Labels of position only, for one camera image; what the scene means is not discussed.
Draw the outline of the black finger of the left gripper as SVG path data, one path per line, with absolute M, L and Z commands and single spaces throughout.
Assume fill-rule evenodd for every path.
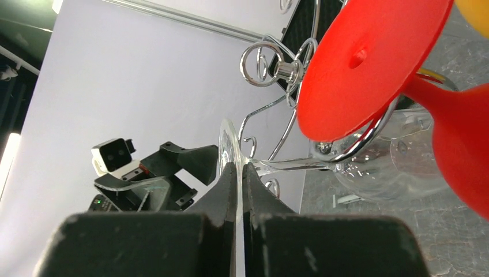
M 177 153 L 177 164 L 188 173 L 209 186 L 216 178 L 218 147 L 207 145 L 199 148 L 181 148 Z

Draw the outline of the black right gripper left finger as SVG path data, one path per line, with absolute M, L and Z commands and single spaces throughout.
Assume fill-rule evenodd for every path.
M 86 212 L 51 236 L 34 276 L 235 276 L 237 176 L 187 211 Z

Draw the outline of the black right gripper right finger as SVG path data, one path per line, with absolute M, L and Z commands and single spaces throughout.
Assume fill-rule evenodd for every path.
M 247 276 L 428 276 L 417 240 L 391 216 L 295 213 L 243 167 Z

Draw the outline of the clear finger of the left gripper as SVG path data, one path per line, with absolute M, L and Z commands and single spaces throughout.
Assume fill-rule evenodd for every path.
M 140 181 L 124 181 L 116 177 L 99 177 L 94 187 L 118 211 L 159 212 L 166 209 L 172 191 L 172 183 L 166 177 L 154 177 Z

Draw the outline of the clear wine glass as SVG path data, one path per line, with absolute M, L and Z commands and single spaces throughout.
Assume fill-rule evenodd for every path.
M 234 124 L 225 119 L 219 132 L 219 169 L 251 164 L 259 177 L 290 171 L 330 173 L 344 193 L 333 207 L 365 202 L 394 210 L 426 211 L 447 207 L 454 198 L 434 158 L 434 120 L 423 108 L 397 110 L 384 130 L 354 156 L 338 162 L 316 158 L 259 160 L 246 156 Z

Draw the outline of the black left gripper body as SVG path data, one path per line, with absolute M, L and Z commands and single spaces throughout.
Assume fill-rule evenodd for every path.
M 184 211 L 194 203 L 197 190 L 176 174 L 187 171 L 206 184 L 206 147 L 183 148 L 170 141 L 158 151 L 133 159 L 131 141 L 105 141 L 91 149 L 98 194 L 89 211 Z

